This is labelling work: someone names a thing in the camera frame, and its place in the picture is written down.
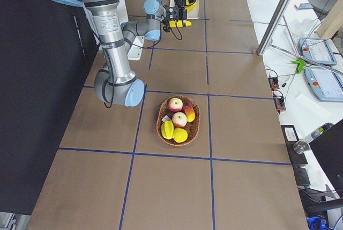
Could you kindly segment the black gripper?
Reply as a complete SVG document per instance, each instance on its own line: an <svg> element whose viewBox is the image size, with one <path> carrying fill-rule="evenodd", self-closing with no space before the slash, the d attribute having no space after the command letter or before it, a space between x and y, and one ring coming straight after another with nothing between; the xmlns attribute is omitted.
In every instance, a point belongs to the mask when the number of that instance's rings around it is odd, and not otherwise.
<svg viewBox="0 0 343 230"><path fill-rule="evenodd" d="M164 6L166 15L163 17L163 24L169 25L170 21L177 21L177 27L187 27L187 20L178 20L178 6Z"/></svg>
<svg viewBox="0 0 343 230"><path fill-rule="evenodd" d="M187 9L185 0L175 0L175 5L178 8L178 18L187 18Z"/></svg>

